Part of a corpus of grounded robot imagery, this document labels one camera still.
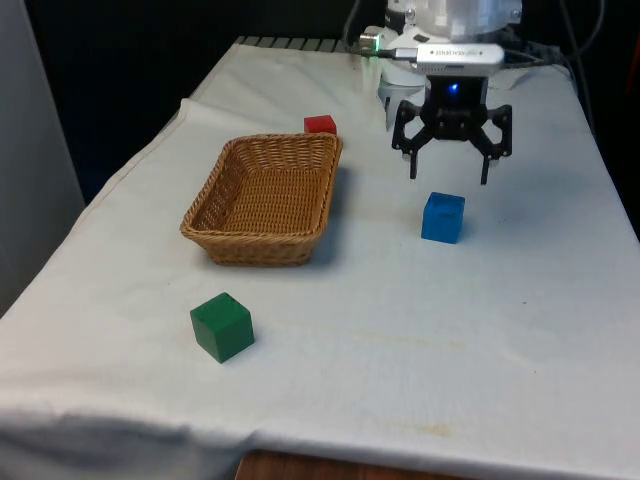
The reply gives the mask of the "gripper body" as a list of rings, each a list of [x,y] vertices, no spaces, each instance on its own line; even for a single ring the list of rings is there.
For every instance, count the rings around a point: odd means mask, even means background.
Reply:
[[[435,139],[470,139],[488,120],[487,77],[428,76],[424,126]]]

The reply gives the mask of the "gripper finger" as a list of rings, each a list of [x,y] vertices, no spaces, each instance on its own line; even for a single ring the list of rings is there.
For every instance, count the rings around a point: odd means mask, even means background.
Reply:
[[[399,150],[403,155],[409,156],[409,178],[415,180],[418,172],[418,153],[420,149],[435,138],[433,120],[429,117],[430,109],[426,103],[422,106],[411,103],[408,100],[400,102],[392,135],[391,147]],[[406,126],[419,118],[423,127],[411,138],[406,136]]]
[[[492,142],[484,131],[483,126],[487,121],[490,121],[501,131],[499,142]],[[471,111],[468,141],[483,156],[482,185],[487,184],[491,162],[512,154],[512,125],[513,108],[509,104],[496,109],[488,109],[485,105],[480,105]]]

